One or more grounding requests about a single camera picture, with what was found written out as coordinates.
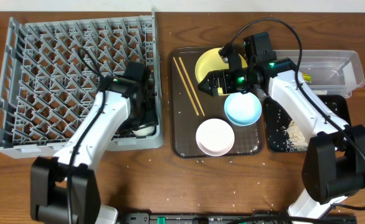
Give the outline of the light blue bowl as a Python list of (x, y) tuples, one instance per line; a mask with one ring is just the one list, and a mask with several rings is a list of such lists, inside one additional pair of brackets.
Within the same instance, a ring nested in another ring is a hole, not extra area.
[(224, 102), (227, 119), (236, 126), (250, 126), (262, 115), (262, 104), (253, 93), (233, 93)]

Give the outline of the white green cup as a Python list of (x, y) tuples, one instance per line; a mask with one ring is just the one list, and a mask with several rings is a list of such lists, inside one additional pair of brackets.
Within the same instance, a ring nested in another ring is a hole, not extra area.
[(143, 138), (146, 136), (151, 136), (155, 131), (155, 126), (148, 126), (145, 128), (141, 128), (139, 130), (132, 130), (131, 132), (138, 138)]

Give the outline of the yellow green wrapper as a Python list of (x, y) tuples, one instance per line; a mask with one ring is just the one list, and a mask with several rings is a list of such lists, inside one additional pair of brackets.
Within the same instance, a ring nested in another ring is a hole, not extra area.
[(302, 75), (304, 81), (306, 81), (307, 83), (312, 83), (312, 77), (310, 75), (308, 75), (306, 73), (302, 73), (301, 75)]

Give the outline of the pink white bowl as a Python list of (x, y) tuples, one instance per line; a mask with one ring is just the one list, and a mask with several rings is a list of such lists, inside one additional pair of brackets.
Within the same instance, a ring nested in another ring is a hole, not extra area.
[(235, 143), (232, 127), (222, 119), (208, 119), (201, 123), (196, 131), (196, 143), (208, 156), (223, 156)]

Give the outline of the white paper napkin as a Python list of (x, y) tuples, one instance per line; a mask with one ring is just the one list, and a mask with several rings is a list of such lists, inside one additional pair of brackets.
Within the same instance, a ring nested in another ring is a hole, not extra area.
[(346, 87), (349, 86), (356, 86), (356, 77), (354, 73), (354, 68), (352, 62), (349, 62), (345, 65), (342, 69), (343, 77), (344, 77), (344, 84)]

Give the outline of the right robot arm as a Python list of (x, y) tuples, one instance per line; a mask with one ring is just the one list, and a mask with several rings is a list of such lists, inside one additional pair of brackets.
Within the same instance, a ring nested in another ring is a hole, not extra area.
[(365, 127), (351, 126), (307, 85), (300, 61), (281, 58), (267, 33), (244, 40), (245, 56), (231, 44), (204, 52), (196, 62), (198, 89), (210, 96), (244, 96), (259, 88), (278, 103), (307, 141), (304, 189), (289, 206), (299, 222), (321, 218), (365, 189)]

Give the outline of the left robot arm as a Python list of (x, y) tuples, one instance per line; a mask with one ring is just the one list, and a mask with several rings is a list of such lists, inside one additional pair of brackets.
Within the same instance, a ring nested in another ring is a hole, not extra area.
[(150, 107), (149, 68), (129, 62), (122, 75), (100, 77), (88, 115), (52, 158), (31, 167), (31, 218), (43, 223), (116, 223), (117, 209), (101, 203), (95, 171), (118, 129), (143, 138), (158, 122)]

